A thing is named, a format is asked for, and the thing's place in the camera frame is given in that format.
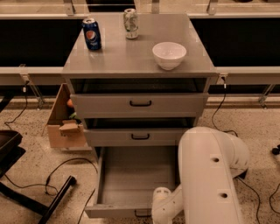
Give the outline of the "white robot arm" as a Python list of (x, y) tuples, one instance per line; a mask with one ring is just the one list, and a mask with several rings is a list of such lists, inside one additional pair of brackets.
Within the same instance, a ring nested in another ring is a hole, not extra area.
[(249, 168), (249, 148), (237, 136), (195, 127), (178, 145), (180, 184), (174, 191), (153, 193), (153, 224), (172, 224), (185, 214), (185, 224), (244, 224), (233, 179)]

